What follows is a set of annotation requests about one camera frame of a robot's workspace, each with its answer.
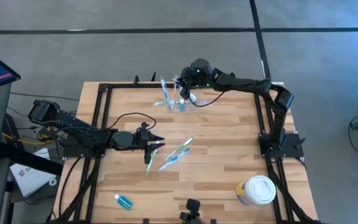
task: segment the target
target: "concrete floor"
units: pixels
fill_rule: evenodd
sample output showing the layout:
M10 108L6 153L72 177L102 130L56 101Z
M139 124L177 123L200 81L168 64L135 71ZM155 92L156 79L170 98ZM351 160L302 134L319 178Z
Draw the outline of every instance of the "concrete floor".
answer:
M358 27L358 1L256 0L262 28ZM0 0L0 30L253 27L246 0ZM358 223L358 154L347 125L358 116L358 32L263 34L273 81L292 112L319 219ZM255 34L0 35L0 59L22 75L12 91L79 98L85 81L172 76L203 57L240 77L263 78ZM33 98L11 96L21 113ZM55 100L65 110L76 102ZM18 126L30 123L14 116ZM358 132L353 132L358 147ZM14 223L43 222L53 199L19 203Z

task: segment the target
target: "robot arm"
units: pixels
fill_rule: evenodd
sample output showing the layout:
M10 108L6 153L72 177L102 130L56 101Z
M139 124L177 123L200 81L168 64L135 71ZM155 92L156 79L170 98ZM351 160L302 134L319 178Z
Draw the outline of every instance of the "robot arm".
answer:
M186 100L189 99L192 88L202 86L210 86L213 90L220 92L237 90L260 95L275 114L273 129L270 131L267 145L271 149L281 150L286 140L285 115L293 101L292 93L284 87L274 85L268 80L236 78L233 73L226 74L217 68L211 69L209 63L201 58L182 70L177 83L183 87L180 94ZM275 99L270 96L270 90L277 91Z
M105 149L111 148L117 151L144 149L144 160L148 164L151 152L165 145L165 143L148 144L149 141L160 141L164 138L153 135L147 129L149 125L146 122L143 122L135 133L112 128L98 129L61 110L57 103L46 100L35 100L28 117L35 124L51 126L66 132L76 139L77 147L92 150L99 155L104 154ZM56 132L51 132L50 137L59 139L60 144L64 146L64 139L57 136Z

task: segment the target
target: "white paper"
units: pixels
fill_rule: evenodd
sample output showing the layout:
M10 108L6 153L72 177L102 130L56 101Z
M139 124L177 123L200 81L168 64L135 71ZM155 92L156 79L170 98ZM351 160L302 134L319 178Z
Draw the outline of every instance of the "white paper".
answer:
M43 148L34 154L36 156L49 159L47 148ZM24 197L28 197L30 194L44 186L44 184L48 183L50 179L56 177L56 175L42 172L20 164L12 165L11 171Z

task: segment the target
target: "wooden table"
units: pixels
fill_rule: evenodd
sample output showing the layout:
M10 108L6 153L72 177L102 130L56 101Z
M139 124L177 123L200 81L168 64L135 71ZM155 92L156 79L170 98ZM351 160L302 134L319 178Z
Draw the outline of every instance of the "wooden table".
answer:
M87 123L91 123L93 117L98 85L99 82L86 82L83 86L76 117ZM219 95L211 89L193 92L205 100ZM141 223L144 218L149 218L151 223L180 223L178 217L181 211L186 211L187 199L194 198L201 202L200 214L206 222L217 219L218 223L275 223L272 204L244 205L234 192L239 182L254 175L267 175L257 140L260 131L254 95L230 91L212 106L187 113L154 106L156 101L162 100L163 93L159 88L113 89L108 126L123 113L145 113L157 120L152 132L163 136L167 145L158 150L149 178L145 176L147 166L144 164L143 151L106 152L101 162L92 222ZM264 109L264 101L261 100L261 103ZM133 132L143 121L152 124L149 119L134 115L123 117L116 128ZM288 132L295 130L291 112L288 113L285 129ZM190 153L166 171L158 172L158 168L164 164L164 158L190 135L195 136L190 144ZM83 160L76 165L68 180L63 195L63 209L77 194ZM74 161L69 159L65 162L62 180ZM284 167L290 193L306 214L317 218L305 168L295 159L285 159ZM133 201L133 209L126 211L121 208L114 199L116 194L125 195ZM282 216L286 219L281 194L279 197ZM85 217L87 202L88 194L84 197L82 218ZM59 197L54 207L56 214L58 203Z

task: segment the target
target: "white lid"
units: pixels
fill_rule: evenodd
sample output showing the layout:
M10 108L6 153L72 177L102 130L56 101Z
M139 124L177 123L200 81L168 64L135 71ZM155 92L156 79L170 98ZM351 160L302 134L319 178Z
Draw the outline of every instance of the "white lid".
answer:
M252 177L248 180L247 194L257 205L264 205L272 202L276 196L274 183L263 175Z

